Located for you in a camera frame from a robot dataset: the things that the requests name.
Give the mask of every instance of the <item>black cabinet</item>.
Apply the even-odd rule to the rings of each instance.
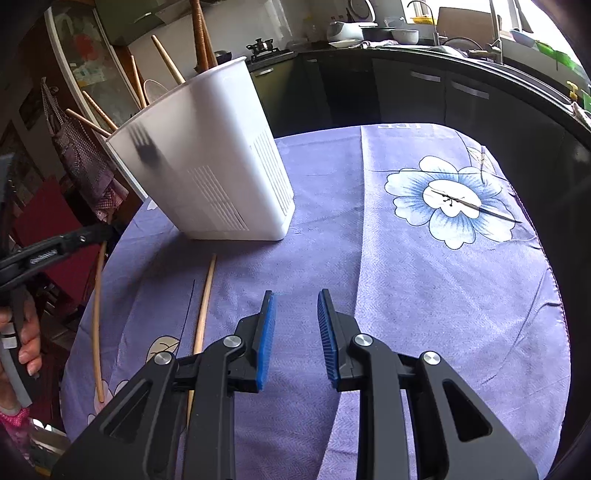
[[[255,70],[251,77],[274,138],[326,128],[300,58]]]
[[[320,54],[317,59],[332,127],[379,123],[371,57],[331,52]]]
[[[450,72],[445,124],[488,148],[530,213],[546,204],[563,127],[514,96]]]
[[[382,122],[444,124],[444,72],[374,59],[374,73]]]

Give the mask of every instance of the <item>purple tablecloth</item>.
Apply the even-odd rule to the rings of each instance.
[[[392,349],[441,353],[543,478],[568,397],[569,343],[550,266],[496,160],[438,125],[350,127],[277,144],[296,203],[283,241],[189,241],[150,201],[125,231],[103,274],[108,399],[156,352],[191,352],[217,252],[206,344],[257,312],[266,289],[279,294],[267,386],[236,398],[239,480],[355,477],[358,396],[339,397],[326,378],[316,318],[324,287]],[[72,439],[102,408],[90,314],[63,381]]]

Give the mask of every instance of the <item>white flower print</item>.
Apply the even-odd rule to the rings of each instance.
[[[386,192],[394,195],[395,214],[412,226],[429,223],[429,231],[452,250],[473,244],[476,233],[495,242],[511,240],[515,217],[499,199],[495,176],[476,167],[460,171],[437,157],[425,157],[420,170],[403,168],[388,176]]]
[[[115,395],[117,395],[117,393],[119,393],[119,391],[124,386],[127,385],[127,382],[128,382],[127,380],[123,380],[122,382],[120,382],[119,385],[117,385],[117,388],[115,389],[115,393],[111,393],[111,391],[109,390],[109,385],[107,384],[107,382],[105,380],[103,380],[103,393],[105,395],[104,402],[99,401],[99,394],[95,388],[95,400],[94,400],[95,415],[93,415],[92,413],[90,415],[88,415],[88,423],[89,424],[91,421],[93,421],[96,418],[96,416],[102,411],[102,409],[107,406],[107,403],[109,403],[111,400],[113,400],[113,397]]]

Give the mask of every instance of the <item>chopstick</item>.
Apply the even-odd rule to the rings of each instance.
[[[164,60],[164,63],[168,67],[168,70],[170,71],[170,73],[173,75],[174,80],[177,82],[177,84],[180,85],[181,83],[184,83],[185,82],[184,77],[181,75],[177,66],[174,64],[173,59],[170,58],[170,56],[168,55],[168,53],[166,52],[166,50],[164,49],[164,47],[160,43],[160,40],[158,38],[156,38],[156,35],[152,35],[152,41],[154,42],[156,49],[160,53],[160,56]]]
[[[215,53],[213,52],[212,47],[212,39],[209,37],[209,30],[207,29],[207,24],[205,23],[205,16],[203,15],[203,10],[201,10],[201,2],[199,2],[199,15],[201,16],[203,22],[203,36],[205,37],[205,50],[207,51],[207,62],[209,63],[209,68],[217,67],[217,58]]]
[[[117,130],[117,125],[115,122],[109,118],[109,116],[103,111],[103,109],[92,99],[92,97],[87,92],[82,92],[82,95],[86,99],[86,101],[93,107],[96,112],[102,117],[102,119],[109,125],[109,128],[114,132]]]
[[[212,292],[213,271],[216,268],[217,255],[213,254],[209,262],[209,270],[205,279],[205,286],[203,287],[203,297],[201,297],[201,307],[199,309],[199,316],[197,317],[197,330],[195,331],[195,343],[193,344],[193,355],[201,353],[203,350],[203,338],[205,337],[205,321],[207,318],[207,307],[209,305],[209,296]],[[187,401],[187,425],[191,418],[191,408],[193,406],[193,397],[195,392],[189,390],[189,399]]]
[[[205,20],[199,0],[191,0],[191,17],[193,19],[193,35],[195,37],[195,53],[197,67],[201,72],[209,70],[209,56],[205,42]]]
[[[113,211],[107,215],[107,223],[111,223],[113,219]],[[92,304],[92,364],[95,372],[96,396],[100,403],[105,401],[105,393],[103,392],[103,376],[100,372],[100,288],[103,274],[103,266],[105,265],[105,253],[107,250],[107,242],[102,242],[100,245],[99,257],[96,260],[95,273],[95,298]]]
[[[95,125],[90,120],[87,120],[82,115],[79,115],[78,113],[74,112],[73,110],[70,110],[69,108],[66,109],[66,115],[79,120],[80,122],[85,124],[87,127],[90,127],[91,129],[93,129],[95,132],[100,133],[103,137],[110,137],[111,136],[111,134],[107,130],[103,130],[98,125]]]
[[[135,57],[133,55],[131,56],[131,67],[133,68],[133,71],[134,71],[134,83],[135,83],[135,89],[138,92],[139,105],[141,106],[142,109],[144,109],[148,105],[146,104],[146,97],[144,95],[144,89],[142,88],[142,83],[139,81],[138,66],[135,64]]]

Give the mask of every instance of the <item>pot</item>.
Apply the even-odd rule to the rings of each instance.
[[[363,27],[363,39],[368,41],[393,40],[392,27]]]

